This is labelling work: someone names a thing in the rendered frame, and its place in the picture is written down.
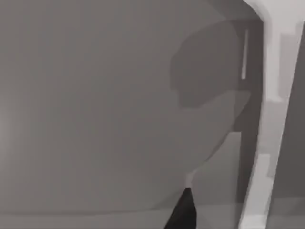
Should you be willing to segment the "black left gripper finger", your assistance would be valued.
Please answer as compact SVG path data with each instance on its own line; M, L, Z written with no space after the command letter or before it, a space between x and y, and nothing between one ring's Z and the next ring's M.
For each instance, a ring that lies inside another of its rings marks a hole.
M196 229L197 211L192 190L186 187L163 229Z

